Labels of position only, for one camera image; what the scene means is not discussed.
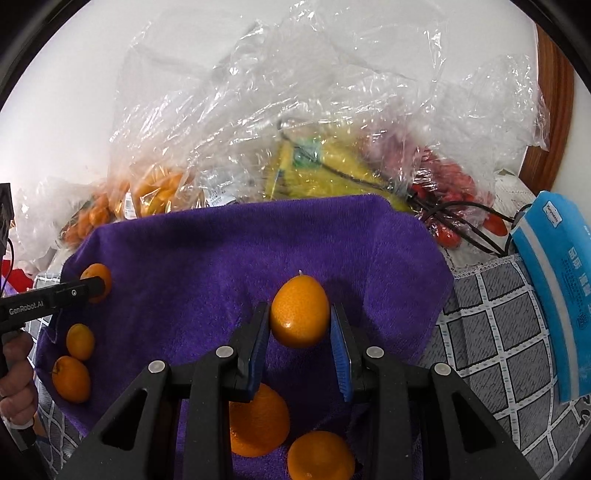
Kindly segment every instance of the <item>white stripe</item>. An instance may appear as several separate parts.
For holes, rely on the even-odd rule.
[[[566,302],[560,290],[560,285],[556,274],[550,265],[550,261],[544,252],[544,248],[541,246],[540,241],[536,237],[530,224],[526,218],[522,218],[519,222],[519,228],[523,231],[525,238],[530,243],[530,247],[534,252],[534,255],[540,263],[542,273],[546,277],[550,294],[556,305],[556,311],[558,312],[558,318],[560,319],[560,325],[564,336],[564,345],[566,347],[566,355],[569,362],[569,374],[570,374],[570,397],[578,398],[579,395],[579,361],[577,359],[577,347],[574,342],[573,327],[570,324],[569,310],[566,307]]]

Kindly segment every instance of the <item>logo on device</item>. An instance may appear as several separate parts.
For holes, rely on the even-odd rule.
[[[16,315],[17,313],[26,312],[27,310],[38,309],[39,307],[43,307],[42,301],[27,303],[25,305],[21,305],[20,307],[15,308],[15,309],[10,309],[10,310],[8,310],[8,314],[9,315]]]
[[[554,206],[554,204],[552,202],[548,202],[546,205],[544,205],[542,210],[546,214],[546,217],[548,217],[548,220],[550,220],[550,223],[552,223],[552,226],[554,228],[558,227],[560,222],[562,222],[562,217],[558,213],[558,209]]]

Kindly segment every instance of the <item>white label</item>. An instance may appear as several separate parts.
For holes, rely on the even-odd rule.
[[[236,198],[227,194],[225,189],[207,189],[203,193],[206,207],[219,207],[236,201]]]
[[[562,222],[562,217],[552,202],[546,203],[546,205],[544,205],[543,211],[554,228],[558,227],[560,222]]]
[[[138,216],[135,214],[134,201],[131,198],[131,192],[125,194],[123,203],[123,216],[128,220],[135,220]]]

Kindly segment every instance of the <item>blue package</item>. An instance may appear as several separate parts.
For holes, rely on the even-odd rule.
[[[591,233],[577,206],[541,192],[512,231],[548,321],[560,401],[591,393]]]

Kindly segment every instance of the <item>triangular cutout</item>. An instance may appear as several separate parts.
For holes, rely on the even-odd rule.
[[[472,410],[466,399],[459,393],[452,395],[457,420],[462,434],[464,450],[475,453],[496,445],[495,438],[480,417]]]
[[[138,390],[123,410],[121,410],[106,428],[101,440],[120,450],[129,451],[134,448],[138,433],[139,421],[148,398],[145,390]]]

